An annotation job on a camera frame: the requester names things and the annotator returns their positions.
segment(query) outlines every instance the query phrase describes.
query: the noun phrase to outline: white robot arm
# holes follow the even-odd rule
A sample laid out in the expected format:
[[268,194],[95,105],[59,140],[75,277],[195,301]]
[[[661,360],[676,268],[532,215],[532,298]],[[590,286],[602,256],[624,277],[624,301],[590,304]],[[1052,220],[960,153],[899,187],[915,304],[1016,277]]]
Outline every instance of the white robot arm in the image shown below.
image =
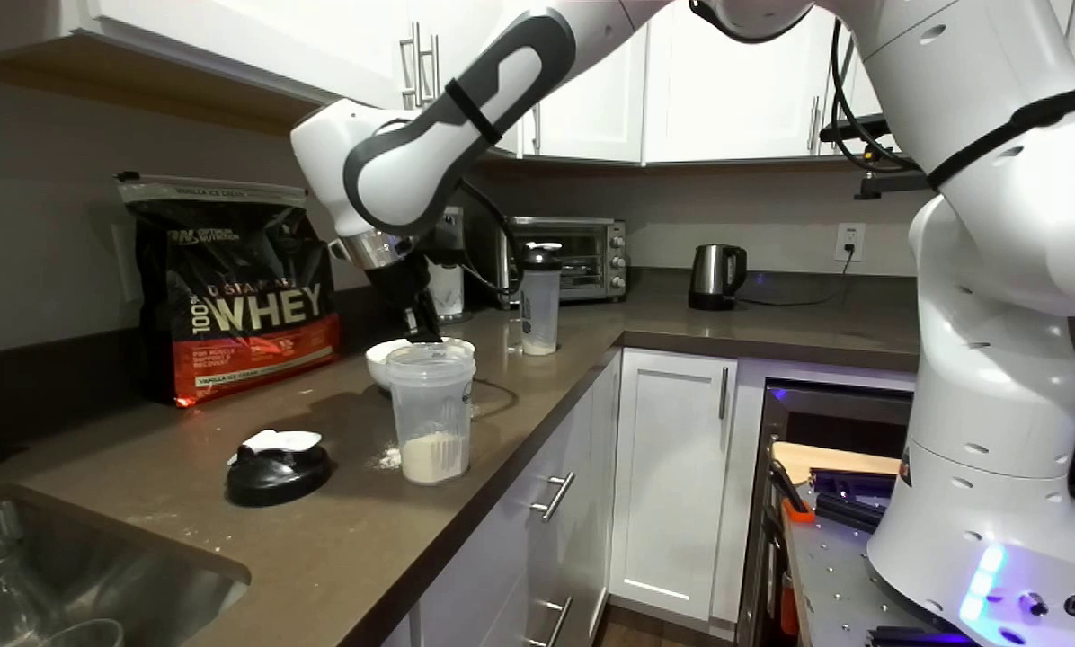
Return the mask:
[[[419,116],[334,105],[290,140],[347,256],[400,237],[466,164],[670,0],[548,0]],[[869,565],[983,642],[1075,647],[1075,62],[1049,0],[814,0],[858,42],[896,140],[939,187],[914,224],[919,376],[907,467]],[[732,41],[809,0],[694,0]]]

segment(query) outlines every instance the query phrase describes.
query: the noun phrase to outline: black bag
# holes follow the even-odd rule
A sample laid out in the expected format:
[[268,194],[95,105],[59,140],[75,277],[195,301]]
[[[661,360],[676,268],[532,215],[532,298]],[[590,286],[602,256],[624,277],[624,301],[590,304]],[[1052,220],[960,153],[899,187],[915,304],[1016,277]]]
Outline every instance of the black bag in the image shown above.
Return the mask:
[[195,406],[334,356],[331,260],[307,190],[121,172],[120,194],[138,215],[159,398]]

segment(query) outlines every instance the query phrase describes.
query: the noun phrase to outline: kitchen counter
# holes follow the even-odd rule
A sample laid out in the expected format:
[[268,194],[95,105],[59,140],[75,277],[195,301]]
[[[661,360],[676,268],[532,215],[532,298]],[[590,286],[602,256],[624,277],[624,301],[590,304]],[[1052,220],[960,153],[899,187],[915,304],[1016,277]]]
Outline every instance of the kitchen counter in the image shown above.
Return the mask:
[[[268,389],[169,408],[109,406],[6,460],[0,483],[73,499],[105,517],[238,559],[253,587],[196,642],[376,642],[441,573],[507,483],[572,408],[615,345],[914,371],[914,279],[761,277],[731,313],[688,309],[688,272],[645,272],[624,301],[561,309],[561,351],[507,356],[507,313],[446,333],[477,347],[472,469],[409,484],[376,463],[392,406],[364,356]],[[314,429],[334,479],[285,508],[229,508],[223,463],[260,429]]]

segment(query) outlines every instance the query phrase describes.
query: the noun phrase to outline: backsplash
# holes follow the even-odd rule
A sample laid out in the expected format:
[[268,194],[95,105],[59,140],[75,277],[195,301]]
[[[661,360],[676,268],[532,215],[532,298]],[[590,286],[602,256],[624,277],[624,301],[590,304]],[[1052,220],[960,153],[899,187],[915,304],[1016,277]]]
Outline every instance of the backsplash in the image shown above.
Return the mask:
[[853,200],[858,172],[845,164],[696,164],[696,170],[486,170],[512,212],[619,215],[628,224],[628,261],[688,268],[702,239],[745,245],[756,268],[839,272],[835,226],[862,224],[853,272],[914,277],[907,226],[931,197],[886,194]]
[[0,87],[0,347],[138,322],[121,170],[301,184],[286,133]]

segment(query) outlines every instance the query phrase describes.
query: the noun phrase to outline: dishwasher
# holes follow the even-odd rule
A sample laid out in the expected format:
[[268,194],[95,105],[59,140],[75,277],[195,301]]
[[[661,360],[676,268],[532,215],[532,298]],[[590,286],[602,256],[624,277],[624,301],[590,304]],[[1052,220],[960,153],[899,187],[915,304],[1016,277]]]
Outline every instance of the dishwasher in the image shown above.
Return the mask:
[[742,647],[791,647],[781,629],[781,590],[786,580],[781,492],[773,479],[773,441],[901,457],[911,392],[775,380],[761,389],[761,425],[756,444],[751,533],[742,590]]

